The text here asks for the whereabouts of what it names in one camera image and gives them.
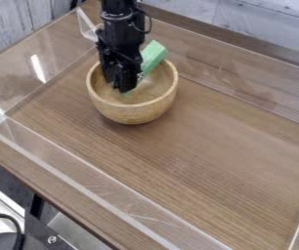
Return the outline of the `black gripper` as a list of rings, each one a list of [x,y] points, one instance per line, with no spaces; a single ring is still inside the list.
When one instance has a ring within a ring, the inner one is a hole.
[[[100,17],[104,28],[98,34],[99,59],[103,75],[120,93],[138,87],[143,73],[140,47],[146,42],[146,11],[136,0],[102,0]]]

